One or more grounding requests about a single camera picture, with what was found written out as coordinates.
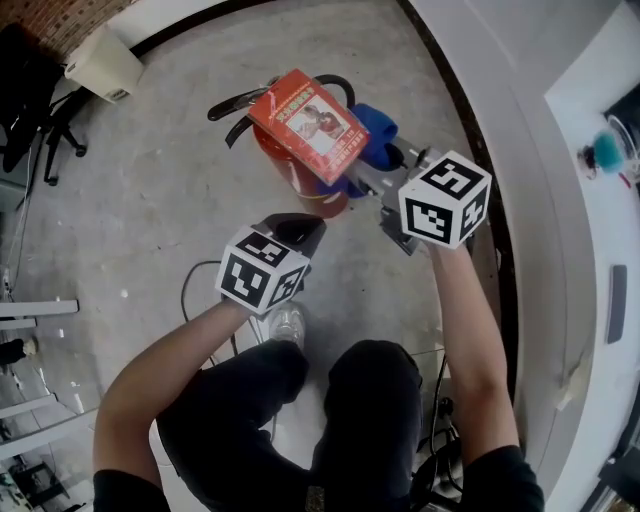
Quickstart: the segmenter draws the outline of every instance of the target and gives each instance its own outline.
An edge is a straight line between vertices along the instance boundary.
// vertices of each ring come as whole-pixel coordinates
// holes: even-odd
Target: concrete floor
[[[43,393],[36,374],[42,368],[66,406],[39,411],[42,424],[96,407],[128,361],[181,324],[188,270],[219,258],[240,225],[302,211],[250,133],[226,147],[224,136],[239,116],[210,123],[206,112],[214,103],[293,67],[340,74],[359,101],[395,119],[405,138],[469,156],[451,98],[393,0],[267,4],[201,25],[143,60],[147,69],[134,97],[115,106],[95,99],[76,119],[76,132],[89,144],[86,157],[60,153],[56,188],[36,178],[16,299],[77,297],[81,307],[72,316],[42,319],[41,353],[14,365],[27,398]],[[390,242],[377,226],[378,210],[374,199],[353,201],[329,221],[298,296],[309,311],[312,379],[278,416],[276,446],[302,466],[322,432],[326,372],[351,344],[397,341],[426,382],[436,376],[440,315],[428,258],[422,249],[409,258]],[[491,245],[485,246],[490,260]],[[197,270],[187,294],[190,315],[217,302],[215,275],[212,267]],[[245,331],[239,338],[241,346],[253,343]],[[225,346],[218,356],[228,353]],[[7,390],[3,402],[21,400],[11,378],[0,377],[0,388]],[[26,428],[32,421],[26,416],[14,428]],[[153,431],[151,437],[172,508],[204,510]],[[87,429],[52,444],[60,475],[91,473],[91,441]],[[38,453],[51,461],[48,448]],[[84,482],[76,491],[84,496],[90,487]]]

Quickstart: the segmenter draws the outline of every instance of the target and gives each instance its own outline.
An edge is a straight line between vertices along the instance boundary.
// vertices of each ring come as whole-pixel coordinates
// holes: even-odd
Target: brick wall
[[[0,30],[19,23],[43,50],[62,60],[93,29],[130,3],[132,0],[0,0]]]

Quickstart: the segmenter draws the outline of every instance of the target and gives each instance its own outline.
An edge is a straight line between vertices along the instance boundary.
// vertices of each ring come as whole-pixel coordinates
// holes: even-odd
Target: red box
[[[369,141],[358,119],[299,69],[273,84],[248,115],[327,185]]]

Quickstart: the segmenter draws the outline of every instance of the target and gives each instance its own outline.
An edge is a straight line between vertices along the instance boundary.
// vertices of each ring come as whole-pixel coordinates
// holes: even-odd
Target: shoe
[[[293,301],[278,306],[269,313],[269,337],[293,341],[300,349],[304,344],[305,323],[302,309]]]
[[[25,356],[34,356],[38,353],[38,342],[34,339],[28,339],[22,345],[22,351]]]

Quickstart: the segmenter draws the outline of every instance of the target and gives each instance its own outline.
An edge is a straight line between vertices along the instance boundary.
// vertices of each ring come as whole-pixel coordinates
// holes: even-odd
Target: black and white marker
[[[309,258],[243,226],[227,244],[216,289],[258,315],[293,297]]]
[[[398,192],[402,231],[458,247],[487,215],[491,175],[449,151]]]

